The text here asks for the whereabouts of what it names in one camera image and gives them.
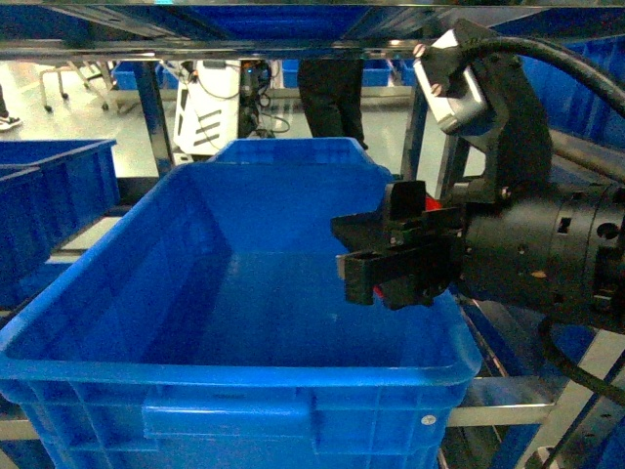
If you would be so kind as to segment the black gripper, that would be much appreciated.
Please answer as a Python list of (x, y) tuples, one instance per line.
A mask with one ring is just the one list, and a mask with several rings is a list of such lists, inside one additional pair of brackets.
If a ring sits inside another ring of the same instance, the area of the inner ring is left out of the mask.
[(350, 303), (430, 307), (460, 276), (472, 297), (552, 320), (624, 330), (624, 190), (547, 184), (466, 208), (465, 254), (440, 241), (463, 228), (459, 207), (427, 211), (423, 181), (386, 185), (371, 212), (331, 220), (352, 253), (337, 257)]

